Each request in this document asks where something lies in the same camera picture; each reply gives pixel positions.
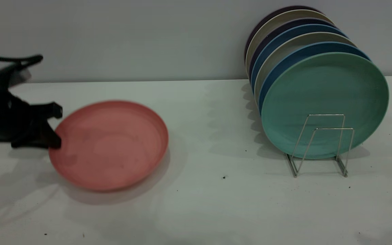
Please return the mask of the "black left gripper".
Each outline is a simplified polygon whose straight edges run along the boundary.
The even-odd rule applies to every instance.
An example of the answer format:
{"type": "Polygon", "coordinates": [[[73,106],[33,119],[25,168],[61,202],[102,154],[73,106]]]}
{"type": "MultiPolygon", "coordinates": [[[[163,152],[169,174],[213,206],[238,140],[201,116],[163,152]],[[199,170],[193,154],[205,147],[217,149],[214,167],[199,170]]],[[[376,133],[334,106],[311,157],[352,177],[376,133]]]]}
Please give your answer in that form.
{"type": "Polygon", "coordinates": [[[33,118],[62,118],[63,108],[56,102],[29,104],[8,90],[0,90],[0,142],[12,148],[59,149],[61,138],[48,121],[33,118]]]}

